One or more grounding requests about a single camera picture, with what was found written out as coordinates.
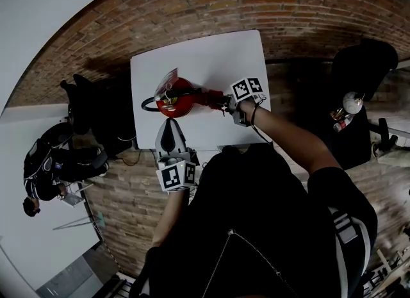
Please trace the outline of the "white round plush ball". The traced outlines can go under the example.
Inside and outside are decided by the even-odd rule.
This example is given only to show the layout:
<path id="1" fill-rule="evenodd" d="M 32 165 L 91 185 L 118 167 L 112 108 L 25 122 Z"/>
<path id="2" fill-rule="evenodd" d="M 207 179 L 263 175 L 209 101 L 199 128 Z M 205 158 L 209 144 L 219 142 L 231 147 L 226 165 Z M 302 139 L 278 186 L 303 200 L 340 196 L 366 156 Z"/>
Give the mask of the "white round plush ball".
<path id="1" fill-rule="evenodd" d="M 360 96 L 357 92 L 348 92 L 343 97 L 342 105 L 348 114 L 355 115 L 363 107 L 363 96 Z"/>

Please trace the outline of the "black office chair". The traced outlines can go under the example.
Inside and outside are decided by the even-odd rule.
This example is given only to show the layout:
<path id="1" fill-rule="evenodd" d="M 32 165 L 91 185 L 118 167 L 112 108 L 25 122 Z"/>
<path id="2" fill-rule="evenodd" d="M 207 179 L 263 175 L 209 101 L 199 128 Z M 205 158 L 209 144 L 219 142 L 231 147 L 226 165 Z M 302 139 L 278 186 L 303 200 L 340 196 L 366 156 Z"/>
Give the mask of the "black office chair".
<path id="1" fill-rule="evenodd" d="M 343 98 L 354 92 L 368 102 L 384 77 L 397 68 L 398 54 L 387 42 L 364 38 L 360 44 L 339 51 L 331 69 L 330 111 L 343 107 Z M 368 162 L 371 158 L 369 121 L 366 109 L 353 115 L 349 124 L 331 135 L 331 151 L 345 170 Z"/>
<path id="2" fill-rule="evenodd" d="M 91 132 L 109 158 L 136 147 L 136 129 L 130 78 L 90 81 L 74 74 L 73 83 L 60 83 L 69 98 L 74 132 Z"/>

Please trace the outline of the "person's right forearm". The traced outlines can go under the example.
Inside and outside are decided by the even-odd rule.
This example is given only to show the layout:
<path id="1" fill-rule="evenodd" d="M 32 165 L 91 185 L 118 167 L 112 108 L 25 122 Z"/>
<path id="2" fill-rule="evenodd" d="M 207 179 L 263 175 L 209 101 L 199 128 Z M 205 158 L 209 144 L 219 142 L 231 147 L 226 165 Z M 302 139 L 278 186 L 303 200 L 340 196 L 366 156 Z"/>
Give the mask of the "person's right forearm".
<path id="1" fill-rule="evenodd" d="M 252 101 L 239 103 L 247 120 L 269 136 L 309 174 L 327 167 L 340 168 L 327 146 L 314 134 L 266 110 Z"/>

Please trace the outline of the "red fire extinguisher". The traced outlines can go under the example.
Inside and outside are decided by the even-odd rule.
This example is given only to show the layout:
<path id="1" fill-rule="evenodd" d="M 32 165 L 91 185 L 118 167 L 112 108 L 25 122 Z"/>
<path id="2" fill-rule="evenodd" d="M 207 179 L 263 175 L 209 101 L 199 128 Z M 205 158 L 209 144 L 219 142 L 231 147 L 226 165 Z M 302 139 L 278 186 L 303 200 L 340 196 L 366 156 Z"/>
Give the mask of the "red fire extinguisher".
<path id="1" fill-rule="evenodd" d="M 206 106 L 206 92 L 209 90 L 180 77 L 178 68 L 175 68 L 161 80 L 154 95 L 142 101 L 141 108 L 170 118 L 184 117 L 196 107 L 212 110 Z"/>

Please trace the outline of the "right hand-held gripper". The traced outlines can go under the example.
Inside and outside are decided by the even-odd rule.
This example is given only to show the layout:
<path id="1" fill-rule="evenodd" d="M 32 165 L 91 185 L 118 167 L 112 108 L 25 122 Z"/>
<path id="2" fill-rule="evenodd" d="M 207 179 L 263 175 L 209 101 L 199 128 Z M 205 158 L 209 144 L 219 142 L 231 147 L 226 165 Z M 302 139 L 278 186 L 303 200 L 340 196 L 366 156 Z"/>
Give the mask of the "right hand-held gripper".
<path id="1" fill-rule="evenodd" d="M 264 91 L 258 78 L 242 78 L 230 85 L 231 94 L 228 95 L 228 102 L 225 110 L 233 117 L 234 123 L 240 126 L 249 127 L 245 113 L 240 110 L 239 103 L 242 101 L 253 101 L 261 104 L 264 101 Z"/>

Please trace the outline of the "person's left forearm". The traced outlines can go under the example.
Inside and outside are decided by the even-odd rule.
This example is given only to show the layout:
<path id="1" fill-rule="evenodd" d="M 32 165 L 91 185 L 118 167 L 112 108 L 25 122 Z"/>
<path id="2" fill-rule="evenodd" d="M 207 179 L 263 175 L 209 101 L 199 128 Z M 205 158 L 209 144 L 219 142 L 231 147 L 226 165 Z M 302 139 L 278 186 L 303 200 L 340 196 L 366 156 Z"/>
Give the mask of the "person's left forearm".
<path id="1" fill-rule="evenodd" d="M 168 237 L 172 228 L 188 206 L 189 190 L 180 190 L 169 193 L 167 204 L 161 215 L 160 221 L 154 230 L 152 246 L 159 247 Z"/>

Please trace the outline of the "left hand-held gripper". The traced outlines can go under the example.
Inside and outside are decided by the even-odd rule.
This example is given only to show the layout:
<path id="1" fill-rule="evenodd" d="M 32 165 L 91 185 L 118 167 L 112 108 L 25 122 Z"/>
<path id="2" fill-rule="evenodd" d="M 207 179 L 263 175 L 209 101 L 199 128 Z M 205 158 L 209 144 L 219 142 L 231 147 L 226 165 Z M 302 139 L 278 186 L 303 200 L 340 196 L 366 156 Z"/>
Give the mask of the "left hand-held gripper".
<path id="1" fill-rule="evenodd" d="M 158 166 L 156 175 L 162 191 L 177 192 L 195 188 L 195 172 L 196 167 L 199 166 L 197 151 L 191 148 L 186 149 L 185 137 L 175 119 L 167 118 L 161 125 L 155 146 Z"/>

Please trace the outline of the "person's black shirt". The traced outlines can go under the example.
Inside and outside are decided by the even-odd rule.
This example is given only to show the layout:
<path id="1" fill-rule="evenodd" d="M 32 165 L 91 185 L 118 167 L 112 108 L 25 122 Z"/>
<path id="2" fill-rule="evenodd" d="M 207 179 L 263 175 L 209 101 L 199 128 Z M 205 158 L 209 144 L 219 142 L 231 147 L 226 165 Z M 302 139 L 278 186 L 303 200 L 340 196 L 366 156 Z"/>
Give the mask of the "person's black shirt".
<path id="1" fill-rule="evenodd" d="M 376 212 L 345 171 L 303 185 L 269 145 L 227 146 L 129 296 L 350 298 L 376 236 Z"/>

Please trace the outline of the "small red-white bottle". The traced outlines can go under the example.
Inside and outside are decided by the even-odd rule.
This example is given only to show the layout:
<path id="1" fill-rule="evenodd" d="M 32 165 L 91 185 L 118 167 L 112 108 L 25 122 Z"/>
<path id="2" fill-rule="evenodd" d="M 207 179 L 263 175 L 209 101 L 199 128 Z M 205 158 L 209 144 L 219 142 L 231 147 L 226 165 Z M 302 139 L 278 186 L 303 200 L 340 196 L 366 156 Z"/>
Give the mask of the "small red-white bottle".
<path id="1" fill-rule="evenodd" d="M 343 118 L 343 120 L 340 120 L 339 122 L 334 124 L 333 130 L 335 130 L 335 132 L 340 132 L 352 122 L 352 119 L 354 118 L 354 116 L 355 116 L 354 114 L 347 114 Z"/>

